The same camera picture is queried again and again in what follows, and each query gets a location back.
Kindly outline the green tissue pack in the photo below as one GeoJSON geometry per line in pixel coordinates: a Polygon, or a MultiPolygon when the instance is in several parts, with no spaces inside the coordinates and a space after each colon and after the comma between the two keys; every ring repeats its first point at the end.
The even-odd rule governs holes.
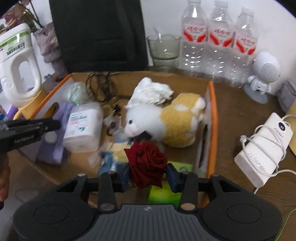
{"type": "MultiPolygon", "coordinates": [[[[178,172],[191,172],[193,170],[192,164],[173,161],[169,163],[171,163],[178,172]]],[[[152,186],[147,202],[148,204],[173,204],[175,207],[178,207],[181,196],[181,193],[173,193],[171,191],[166,175],[164,175],[162,179],[162,188],[152,186]]]]}

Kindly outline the purple cloth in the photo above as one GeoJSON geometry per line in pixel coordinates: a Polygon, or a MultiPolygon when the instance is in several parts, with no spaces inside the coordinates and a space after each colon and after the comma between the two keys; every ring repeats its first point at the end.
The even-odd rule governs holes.
{"type": "Polygon", "coordinates": [[[60,165],[67,159],[68,152],[64,149],[63,138],[69,120],[73,104],[64,102],[59,106],[53,119],[61,123],[61,128],[56,131],[45,133],[42,137],[41,145],[37,154],[37,160],[51,165],[60,165]]]}

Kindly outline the red rose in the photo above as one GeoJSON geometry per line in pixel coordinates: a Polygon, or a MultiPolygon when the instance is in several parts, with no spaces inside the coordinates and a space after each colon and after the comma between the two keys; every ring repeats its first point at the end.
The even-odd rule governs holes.
{"type": "Polygon", "coordinates": [[[168,160],[158,146],[148,142],[134,142],[125,149],[130,168],[130,180],[142,190],[150,185],[162,188],[162,178],[168,160]]]}

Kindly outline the white cotton swab box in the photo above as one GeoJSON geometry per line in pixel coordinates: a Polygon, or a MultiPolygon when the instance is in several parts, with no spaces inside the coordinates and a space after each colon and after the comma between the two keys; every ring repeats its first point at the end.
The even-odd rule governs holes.
{"type": "Polygon", "coordinates": [[[99,149],[103,125],[103,110],[98,102],[75,106],[69,115],[63,146],[71,153],[99,149]]]}

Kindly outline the white tissue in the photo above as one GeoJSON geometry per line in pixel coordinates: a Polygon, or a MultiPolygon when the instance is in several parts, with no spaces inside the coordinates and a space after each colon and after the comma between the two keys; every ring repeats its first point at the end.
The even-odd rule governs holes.
{"type": "Polygon", "coordinates": [[[169,85],[153,82],[151,78],[143,78],[133,91],[125,109],[133,108],[142,103],[160,105],[170,100],[174,91],[169,85]]]}

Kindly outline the purple tissue box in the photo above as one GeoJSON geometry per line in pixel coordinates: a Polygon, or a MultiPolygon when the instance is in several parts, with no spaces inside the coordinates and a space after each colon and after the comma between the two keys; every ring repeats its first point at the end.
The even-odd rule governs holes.
{"type": "Polygon", "coordinates": [[[18,112],[18,108],[15,106],[10,106],[8,110],[6,110],[2,105],[1,105],[1,114],[0,114],[0,121],[10,121],[13,119],[13,117],[16,115],[18,112]]]}

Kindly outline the yellow mug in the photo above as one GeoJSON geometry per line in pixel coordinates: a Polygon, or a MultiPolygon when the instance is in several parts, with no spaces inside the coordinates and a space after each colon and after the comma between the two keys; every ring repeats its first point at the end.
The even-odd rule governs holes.
{"type": "Polygon", "coordinates": [[[37,110],[37,107],[41,104],[41,102],[46,98],[47,95],[48,93],[42,88],[30,103],[18,109],[13,117],[13,120],[18,120],[21,116],[24,119],[30,119],[34,111],[37,110]]]}

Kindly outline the yellow white plush toy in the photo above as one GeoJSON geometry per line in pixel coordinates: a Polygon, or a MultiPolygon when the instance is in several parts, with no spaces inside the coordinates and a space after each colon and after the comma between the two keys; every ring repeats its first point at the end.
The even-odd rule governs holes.
{"type": "Polygon", "coordinates": [[[181,93],[165,107],[139,104],[127,110],[125,134],[135,138],[146,132],[153,141],[170,147],[191,146],[205,107],[205,99],[196,93],[181,93]]]}

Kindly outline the red cardboard box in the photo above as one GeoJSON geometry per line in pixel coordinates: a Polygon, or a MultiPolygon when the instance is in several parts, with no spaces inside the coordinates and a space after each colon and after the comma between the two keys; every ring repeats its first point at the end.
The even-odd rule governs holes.
{"type": "Polygon", "coordinates": [[[86,121],[66,125],[61,138],[62,161],[50,162],[53,153],[44,141],[20,149],[45,177],[60,184],[80,173],[98,177],[100,160],[97,157],[104,144],[111,144],[111,152],[119,154],[119,164],[129,158],[142,144],[154,144],[171,163],[189,163],[199,177],[208,178],[215,172],[218,113],[214,83],[173,73],[121,72],[111,75],[122,107],[122,128],[116,134],[107,132],[103,120],[111,114],[109,104],[99,109],[99,129],[94,137],[79,137],[75,131],[86,121]],[[168,85],[173,95],[163,104],[139,102],[130,98],[142,80],[168,85]]]}

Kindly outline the white power bank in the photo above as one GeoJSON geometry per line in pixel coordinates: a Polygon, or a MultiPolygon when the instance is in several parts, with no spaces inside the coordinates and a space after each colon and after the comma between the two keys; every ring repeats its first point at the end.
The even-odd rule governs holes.
{"type": "Polygon", "coordinates": [[[235,156],[234,162],[256,190],[278,174],[295,174],[290,169],[279,169],[293,136],[290,124],[285,120],[287,117],[281,118],[272,113],[263,125],[256,127],[252,136],[240,137],[242,150],[235,156]]]}

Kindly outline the black paper bag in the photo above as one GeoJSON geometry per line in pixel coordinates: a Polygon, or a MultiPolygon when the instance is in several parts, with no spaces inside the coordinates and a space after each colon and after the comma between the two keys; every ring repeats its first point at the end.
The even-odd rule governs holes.
{"type": "Polygon", "coordinates": [[[139,71],[148,66],[140,1],[49,2],[67,70],[139,71]]]}

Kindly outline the water bottle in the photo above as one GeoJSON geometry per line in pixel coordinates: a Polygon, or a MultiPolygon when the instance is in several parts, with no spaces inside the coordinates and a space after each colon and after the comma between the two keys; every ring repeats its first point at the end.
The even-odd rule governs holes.
{"type": "Polygon", "coordinates": [[[228,55],[234,39],[234,23],[229,15],[228,1],[215,1],[208,21],[207,74],[213,79],[225,76],[228,55]]]}
{"type": "Polygon", "coordinates": [[[257,42],[258,31],[254,11],[243,7],[235,24],[232,62],[229,72],[231,85],[240,88],[245,84],[257,42]]]}
{"type": "Polygon", "coordinates": [[[203,72],[208,36],[208,18],[201,1],[188,1],[182,15],[182,69],[203,72]]]}

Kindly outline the glass cup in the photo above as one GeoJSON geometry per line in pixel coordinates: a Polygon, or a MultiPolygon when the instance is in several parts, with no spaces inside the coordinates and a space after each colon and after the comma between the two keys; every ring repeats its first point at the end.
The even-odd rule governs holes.
{"type": "Polygon", "coordinates": [[[170,72],[178,65],[181,37],[163,34],[157,27],[154,27],[154,32],[147,37],[153,65],[160,71],[170,72]]]}

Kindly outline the white robot speaker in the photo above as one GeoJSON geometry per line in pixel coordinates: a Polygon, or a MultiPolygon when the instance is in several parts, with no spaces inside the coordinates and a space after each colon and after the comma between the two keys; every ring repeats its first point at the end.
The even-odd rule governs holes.
{"type": "Polygon", "coordinates": [[[271,92],[271,84],[280,77],[280,64],[277,58],[267,51],[257,54],[252,65],[252,73],[247,78],[243,89],[254,101],[260,104],[268,102],[267,94],[271,92]]]}

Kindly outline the right water bottle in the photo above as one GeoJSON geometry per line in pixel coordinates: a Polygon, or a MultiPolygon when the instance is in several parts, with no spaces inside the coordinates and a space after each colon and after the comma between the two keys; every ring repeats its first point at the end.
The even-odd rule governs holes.
{"type": "Polygon", "coordinates": [[[245,84],[257,42],[258,31],[254,11],[243,7],[235,24],[232,62],[229,72],[231,85],[240,88],[245,84]]]}

